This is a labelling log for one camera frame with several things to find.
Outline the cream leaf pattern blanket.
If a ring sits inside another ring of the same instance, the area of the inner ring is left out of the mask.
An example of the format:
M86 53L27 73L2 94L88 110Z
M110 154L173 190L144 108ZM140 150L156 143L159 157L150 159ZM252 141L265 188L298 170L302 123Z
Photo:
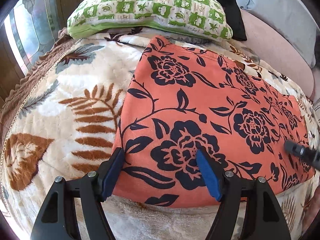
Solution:
M16 86L1 110L1 199L14 230L29 239L54 179L79 179L110 158L125 96L143 51L161 36L185 48L212 51L296 98L311 139L319 124L301 88L268 64L253 62L236 42L202 42L145 28L107 31L75 40L63 35ZM292 239L302 233L319 173L276 194ZM116 239L204 239L218 203L170 207L114 193L102 204Z

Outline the pink bolster cushion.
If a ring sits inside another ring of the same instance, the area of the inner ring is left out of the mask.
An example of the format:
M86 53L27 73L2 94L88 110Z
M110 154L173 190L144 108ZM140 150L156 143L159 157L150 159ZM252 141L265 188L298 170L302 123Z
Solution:
M314 75L299 52L268 24L245 10L240 11L247 36L242 44L272 68L295 81L309 99L316 101L319 92Z

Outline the orange floral garment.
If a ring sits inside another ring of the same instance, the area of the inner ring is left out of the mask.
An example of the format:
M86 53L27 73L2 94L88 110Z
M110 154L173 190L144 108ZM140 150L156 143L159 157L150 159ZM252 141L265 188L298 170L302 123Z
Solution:
M311 144L294 96L227 57L156 36L125 96L114 146L126 161L114 194L151 205L213 205L196 162L200 148L241 178L264 177L278 194L316 173L285 153L287 139Z

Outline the black cloth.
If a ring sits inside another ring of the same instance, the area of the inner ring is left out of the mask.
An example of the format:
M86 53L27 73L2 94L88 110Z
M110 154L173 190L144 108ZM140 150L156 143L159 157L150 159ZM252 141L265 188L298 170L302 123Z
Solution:
M233 31L232 39L237 41L246 41L246 31L242 20L240 8L236 0L217 0L223 7L226 15L226 22Z

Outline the green white patterned pillow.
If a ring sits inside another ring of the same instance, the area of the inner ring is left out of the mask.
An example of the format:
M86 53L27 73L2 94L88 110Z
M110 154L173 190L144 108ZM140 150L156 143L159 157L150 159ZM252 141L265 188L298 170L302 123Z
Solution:
M74 39L125 27L149 27L215 41L233 36L217 0L84 0L67 20Z

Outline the window with frosted glass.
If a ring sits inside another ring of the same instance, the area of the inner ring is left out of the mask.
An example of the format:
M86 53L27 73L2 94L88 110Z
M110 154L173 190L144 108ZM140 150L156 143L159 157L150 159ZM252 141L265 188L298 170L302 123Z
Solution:
M50 51L60 30L56 0L19 0L4 21L14 57L27 74Z

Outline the grey pillow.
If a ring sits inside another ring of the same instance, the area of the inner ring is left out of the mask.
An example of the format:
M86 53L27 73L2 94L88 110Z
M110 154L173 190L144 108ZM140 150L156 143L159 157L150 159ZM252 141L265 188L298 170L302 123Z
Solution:
M316 66L319 25L301 0L236 0L236 2L241 9L280 33L311 68Z

